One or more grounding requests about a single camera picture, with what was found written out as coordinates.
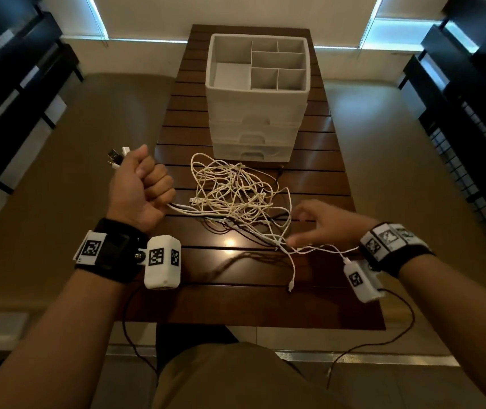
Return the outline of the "person's left hand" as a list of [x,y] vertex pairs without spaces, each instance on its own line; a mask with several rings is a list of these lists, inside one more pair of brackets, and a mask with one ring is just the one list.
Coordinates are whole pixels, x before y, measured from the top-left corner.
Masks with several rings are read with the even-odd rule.
[[130,167],[128,153],[110,181],[105,217],[151,236],[175,196],[174,180],[165,165],[156,163],[149,152],[139,167]]

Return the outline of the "person's right hand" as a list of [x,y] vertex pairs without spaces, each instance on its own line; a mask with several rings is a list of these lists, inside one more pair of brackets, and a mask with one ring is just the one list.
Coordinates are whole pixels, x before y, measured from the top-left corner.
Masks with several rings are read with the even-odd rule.
[[325,244],[338,249],[351,249],[359,245],[360,239],[380,221],[365,215],[350,212],[329,205],[317,199],[307,199],[299,203],[291,212],[293,219],[314,221],[315,229],[324,231]]

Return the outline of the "person's right forearm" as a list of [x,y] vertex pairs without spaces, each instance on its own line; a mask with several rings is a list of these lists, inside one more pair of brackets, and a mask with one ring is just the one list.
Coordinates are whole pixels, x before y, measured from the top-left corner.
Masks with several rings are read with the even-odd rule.
[[404,264],[398,279],[486,396],[486,288],[431,254]]

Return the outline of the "person's left forearm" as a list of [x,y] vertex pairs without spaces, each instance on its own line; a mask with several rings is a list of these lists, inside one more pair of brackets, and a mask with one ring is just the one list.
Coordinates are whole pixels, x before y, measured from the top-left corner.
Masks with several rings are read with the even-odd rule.
[[76,270],[0,366],[0,409],[89,409],[125,289]]

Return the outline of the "black right wristband with markers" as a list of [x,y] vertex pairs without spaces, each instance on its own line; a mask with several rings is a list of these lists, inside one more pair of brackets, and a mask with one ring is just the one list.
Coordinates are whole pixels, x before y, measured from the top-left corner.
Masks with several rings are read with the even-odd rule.
[[396,279],[410,260],[434,255],[422,239],[402,224],[391,222],[382,222],[369,230],[360,239],[359,249],[372,270]]

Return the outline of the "black wristband with markers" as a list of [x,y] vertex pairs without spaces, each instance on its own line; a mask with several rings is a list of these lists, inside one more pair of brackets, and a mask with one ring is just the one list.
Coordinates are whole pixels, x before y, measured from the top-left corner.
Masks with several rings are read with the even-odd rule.
[[147,247],[148,240],[146,233],[133,226],[100,219],[74,255],[74,268],[114,282],[130,283],[141,271],[139,252]]
[[391,222],[382,222],[369,230],[360,239],[359,249],[372,270],[396,279],[410,260],[434,255],[422,239],[402,224]]

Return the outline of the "black left wristband with markers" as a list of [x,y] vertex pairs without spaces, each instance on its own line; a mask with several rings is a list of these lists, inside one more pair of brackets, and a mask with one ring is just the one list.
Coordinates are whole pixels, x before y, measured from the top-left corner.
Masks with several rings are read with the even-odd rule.
[[114,282],[130,283],[141,271],[139,252],[147,247],[148,240],[146,233],[133,226],[100,219],[74,255],[74,268]]

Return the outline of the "white plastic drawer organizer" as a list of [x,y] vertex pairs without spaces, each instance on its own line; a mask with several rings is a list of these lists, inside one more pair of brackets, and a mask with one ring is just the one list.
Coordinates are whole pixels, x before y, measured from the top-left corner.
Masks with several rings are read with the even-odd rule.
[[308,41],[213,34],[205,89],[215,159],[287,163],[310,93]]

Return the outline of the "black slatted shelf rack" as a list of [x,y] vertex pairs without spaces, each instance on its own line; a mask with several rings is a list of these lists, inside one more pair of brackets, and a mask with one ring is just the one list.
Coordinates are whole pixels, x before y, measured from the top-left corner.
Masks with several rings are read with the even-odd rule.
[[42,0],[0,0],[0,177],[40,120],[55,127],[46,111],[69,76],[83,81],[61,36]]
[[416,92],[418,120],[486,235],[486,0],[448,0],[398,88]]

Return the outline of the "khaki shorts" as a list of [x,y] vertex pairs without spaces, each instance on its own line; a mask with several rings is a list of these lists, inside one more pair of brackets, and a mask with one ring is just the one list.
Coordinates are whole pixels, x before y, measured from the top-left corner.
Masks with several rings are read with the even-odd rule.
[[274,351],[251,343],[185,350],[159,375],[151,409],[353,409]]

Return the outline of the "beige roller blind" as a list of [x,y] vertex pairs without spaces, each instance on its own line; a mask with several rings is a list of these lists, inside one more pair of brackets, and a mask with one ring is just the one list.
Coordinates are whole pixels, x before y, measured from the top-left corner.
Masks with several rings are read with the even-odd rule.
[[382,0],[94,0],[108,36],[187,40],[194,24],[309,29],[317,46],[356,47]]

